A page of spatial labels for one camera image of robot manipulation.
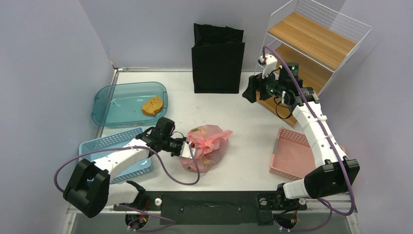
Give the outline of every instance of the bread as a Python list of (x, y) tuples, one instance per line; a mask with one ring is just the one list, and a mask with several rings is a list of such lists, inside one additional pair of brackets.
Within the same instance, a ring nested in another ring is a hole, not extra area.
[(164, 102), (158, 96), (154, 96), (142, 105), (142, 112), (146, 116), (155, 117), (164, 108)]

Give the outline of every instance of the pink plastic bag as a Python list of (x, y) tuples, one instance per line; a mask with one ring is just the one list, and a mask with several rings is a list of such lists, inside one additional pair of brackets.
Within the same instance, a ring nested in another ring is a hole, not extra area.
[[(196, 151), (194, 156), (199, 172), (206, 173), (222, 159), (228, 147), (228, 138), (231, 134), (231, 130), (222, 131), (216, 125), (197, 127), (188, 133), (187, 141), (195, 144)], [(179, 159), (186, 170), (196, 172), (192, 158)]]

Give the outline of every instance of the pink basket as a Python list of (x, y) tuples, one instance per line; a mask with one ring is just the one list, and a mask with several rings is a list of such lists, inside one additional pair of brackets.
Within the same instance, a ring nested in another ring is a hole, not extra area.
[(272, 154), (270, 173), (299, 180), (315, 168), (313, 151), (305, 135), (280, 128)]

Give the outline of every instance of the black bag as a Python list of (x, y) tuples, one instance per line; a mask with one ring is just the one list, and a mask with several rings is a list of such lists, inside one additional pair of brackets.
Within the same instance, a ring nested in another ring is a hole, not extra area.
[(243, 30), (194, 24), (192, 77), (195, 93), (237, 94), (244, 47)]

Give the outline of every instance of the white table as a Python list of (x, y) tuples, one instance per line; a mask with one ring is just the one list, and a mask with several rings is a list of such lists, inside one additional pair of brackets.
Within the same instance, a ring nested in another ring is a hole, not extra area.
[[(153, 157), (154, 170), (133, 180), (148, 191), (266, 191), (276, 190), (288, 179), (268, 172), (279, 128), (291, 127), (257, 103), (251, 104), (241, 93), (253, 73), (242, 73), (239, 94), (195, 94), (192, 72), (120, 72), (117, 84), (157, 81), (168, 92), (167, 118), (176, 130), (187, 134), (194, 127), (214, 124), (234, 133), (229, 138), (226, 155), (198, 184), (184, 186), (173, 182)], [(123, 129), (104, 128), (107, 136)], [(181, 181), (191, 182), (196, 174), (183, 169), (178, 158), (160, 153), (169, 172)]]

